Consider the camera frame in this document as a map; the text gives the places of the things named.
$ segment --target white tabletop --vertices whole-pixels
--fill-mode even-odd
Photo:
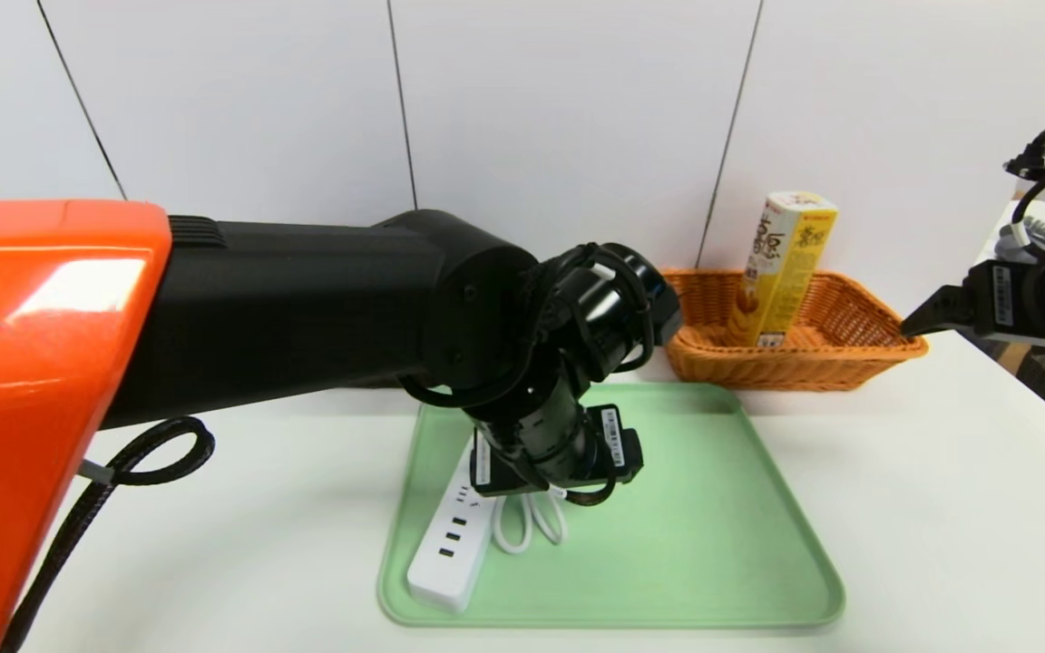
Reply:
[[[853,393],[741,393],[845,583],[827,628],[397,627],[376,580],[417,404],[333,390],[204,415],[215,456],[112,496],[24,650],[1045,650],[1045,403],[958,335],[931,345]],[[623,380],[673,376],[657,356]],[[99,434],[90,456],[106,462],[137,433]]]

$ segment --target label sticker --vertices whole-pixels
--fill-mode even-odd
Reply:
[[[610,447],[610,459],[614,460],[616,467],[623,467],[623,442],[619,437],[619,413],[614,409],[605,409],[601,413],[602,437],[606,438],[607,446]]]
[[[1011,269],[994,266],[994,322],[1004,327],[1015,326],[1015,305],[1011,294]]]
[[[482,430],[473,438],[473,484],[485,486],[490,484],[490,445],[482,437]]]
[[[756,347],[780,347],[784,342],[784,333],[766,332],[760,334],[760,337],[756,341]]]

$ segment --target mint green plastic tray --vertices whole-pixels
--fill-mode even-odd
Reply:
[[[604,384],[584,405],[619,405],[638,429],[643,471],[606,504],[564,504],[568,537],[535,533],[521,555],[490,544],[463,615],[419,604],[407,569],[470,437],[457,410],[422,410],[378,578],[407,627],[736,629],[814,627],[844,587],[737,397],[709,384]],[[519,502],[507,537],[519,536]]]

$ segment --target power outlet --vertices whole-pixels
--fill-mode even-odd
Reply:
[[[420,603],[461,613],[470,604],[478,572],[490,544],[494,504],[470,483],[469,442],[457,460],[443,499],[410,562],[410,594]]]

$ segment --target white cable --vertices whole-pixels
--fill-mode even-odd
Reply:
[[[1029,239],[1029,234],[1027,233],[1027,225],[1022,223],[1011,223],[1011,231],[1015,236],[1015,240],[1019,240],[1019,246],[1021,248],[1028,247],[1031,243]]]
[[[559,506],[563,497],[567,495],[567,491],[552,486],[551,491],[542,493],[551,500],[551,508],[555,512],[555,519],[559,521],[559,532],[556,533],[552,530],[551,524],[547,522],[547,517],[543,517],[542,512],[539,512],[539,506],[535,504],[534,493],[524,493],[522,540],[518,544],[512,544],[511,541],[507,540],[506,535],[503,534],[503,510],[505,510],[506,500],[509,498],[504,496],[494,504],[494,513],[490,517],[494,533],[494,542],[497,542],[498,549],[506,551],[510,555],[522,554],[531,545],[531,533],[534,523],[539,524],[539,530],[542,531],[543,536],[547,536],[551,540],[552,544],[559,545],[567,541],[567,518],[563,516],[563,509]]]

